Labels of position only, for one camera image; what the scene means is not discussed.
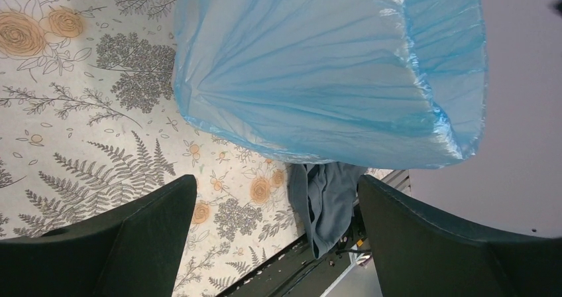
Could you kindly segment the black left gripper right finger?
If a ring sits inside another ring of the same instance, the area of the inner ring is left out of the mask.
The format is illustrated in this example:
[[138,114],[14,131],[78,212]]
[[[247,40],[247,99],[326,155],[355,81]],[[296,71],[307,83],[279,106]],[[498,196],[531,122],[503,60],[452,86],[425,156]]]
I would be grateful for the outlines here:
[[481,225],[359,179],[384,296],[560,296],[561,239]]

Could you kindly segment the blue plastic trash bag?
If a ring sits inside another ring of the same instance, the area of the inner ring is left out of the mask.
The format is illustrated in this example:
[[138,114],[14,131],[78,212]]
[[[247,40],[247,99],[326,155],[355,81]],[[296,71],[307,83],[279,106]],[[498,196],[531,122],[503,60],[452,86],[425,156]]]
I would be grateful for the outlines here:
[[178,0],[174,36],[182,117],[268,158],[411,169],[477,153],[480,0]]

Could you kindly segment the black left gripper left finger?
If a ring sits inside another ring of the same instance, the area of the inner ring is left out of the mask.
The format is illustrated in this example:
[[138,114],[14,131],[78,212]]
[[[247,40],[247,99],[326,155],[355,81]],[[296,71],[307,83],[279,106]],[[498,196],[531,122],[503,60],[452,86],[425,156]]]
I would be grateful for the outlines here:
[[39,237],[1,242],[2,296],[171,296],[197,197],[186,174]]

